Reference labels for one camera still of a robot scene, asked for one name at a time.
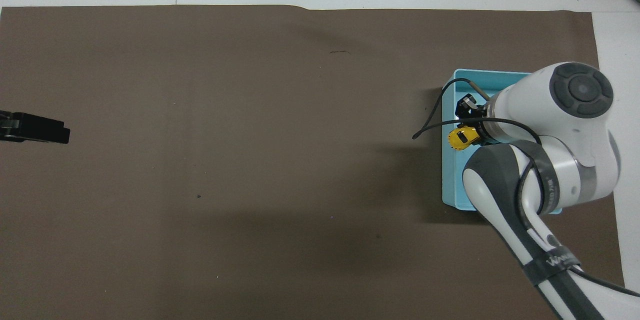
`brown paper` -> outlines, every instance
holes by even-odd
[[[455,69],[597,67],[589,13],[3,8],[3,319],[552,319],[418,140]],[[613,199],[546,217],[622,283]]]

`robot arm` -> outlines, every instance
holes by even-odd
[[[544,154],[561,150],[562,144],[549,137],[542,137],[542,146],[524,144],[483,146],[473,154],[462,174],[471,203],[498,231],[558,318],[640,318],[640,295],[585,274],[538,216],[541,208],[555,209],[544,203],[552,204],[557,189],[570,181],[565,179],[567,168],[555,179],[553,169],[547,172],[551,159]],[[552,183],[547,190],[543,181]]]
[[[554,313],[640,319],[640,294],[584,273],[539,216],[613,191],[620,156],[606,127],[608,79],[589,65],[564,62],[522,78],[486,105],[471,99],[458,102],[453,122],[462,124],[449,134],[458,150],[486,145],[464,168],[464,190]]]

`light blue bin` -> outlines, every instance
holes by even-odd
[[[528,74],[530,73],[457,69],[453,72],[451,79],[460,77],[469,79],[491,97],[500,92],[500,90],[518,83]],[[485,103],[485,99],[473,90],[468,83],[457,81],[449,86],[442,96],[442,121],[456,118],[456,103],[466,94],[473,95],[478,104]],[[462,151],[452,149],[447,136],[455,129],[456,125],[448,124],[442,126],[442,201],[459,210],[476,211],[476,208],[469,201],[462,184],[462,170],[464,170],[467,161],[478,149],[478,146],[471,145]]]

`black cable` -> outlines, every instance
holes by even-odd
[[[526,131],[527,133],[529,133],[529,135],[531,135],[534,138],[535,142],[538,145],[542,145],[540,136],[538,136],[538,134],[535,133],[535,131],[533,131],[532,128],[526,126],[522,122],[518,122],[510,119],[501,119],[500,117],[469,117],[466,119],[446,120],[446,121],[438,122],[437,124],[433,124],[433,125],[429,125],[421,128],[420,130],[418,130],[418,132],[414,133],[411,138],[413,140],[416,140],[422,133],[424,133],[427,130],[431,130],[435,127],[448,126],[449,124],[459,124],[459,123],[467,123],[467,122],[469,123],[490,122],[490,123],[511,124],[512,126],[517,126],[522,130]]]
[[[631,295],[632,297],[640,297],[640,293],[637,293],[633,290],[629,290],[628,288],[624,288],[622,286],[618,286],[614,283],[610,283],[603,279],[599,279],[598,277],[594,277],[593,275],[589,275],[584,271],[576,269],[575,266],[571,266],[569,270],[571,270],[574,274],[578,275],[579,277],[586,279],[587,281],[593,282],[595,284],[598,284],[600,286],[604,286],[605,288],[610,288],[611,290],[619,291],[620,293]]]
[[[527,179],[527,176],[529,175],[529,172],[531,171],[531,169],[533,169],[533,167],[534,167],[533,160],[529,159],[528,164],[524,168],[524,172],[522,172],[522,175],[520,175],[518,179],[518,183],[516,185],[516,208],[518,209],[518,213],[519,213],[518,215],[519,215],[520,221],[527,229],[533,229],[533,226],[531,225],[531,222],[527,218],[527,215],[524,213],[524,208],[522,207],[522,190],[524,188],[524,182]]]
[[[427,121],[425,121],[424,125],[422,126],[422,128],[426,128],[427,126],[429,126],[429,123],[432,122],[432,118],[434,117],[434,114],[436,113],[436,110],[438,110],[438,105],[440,105],[440,101],[442,100],[442,97],[444,96],[444,93],[446,92],[446,90],[453,84],[453,83],[457,83],[459,81],[464,81],[467,84],[471,84],[471,80],[469,80],[468,78],[455,78],[451,81],[449,81],[448,83],[446,83],[446,85],[444,85],[444,87],[442,87],[442,90],[440,91],[439,95],[438,95],[438,99],[436,100],[435,105],[433,106],[433,108],[431,109],[431,113],[429,114],[429,117],[427,117]]]

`black clamp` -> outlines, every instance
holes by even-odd
[[[24,112],[0,110],[0,141],[22,143],[25,140],[69,143],[70,130],[62,121]]]
[[[536,256],[524,265],[522,270],[524,270],[528,281],[537,286],[574,265],[580,265],[580,260],[574,256],[568,247],[558,246]]]

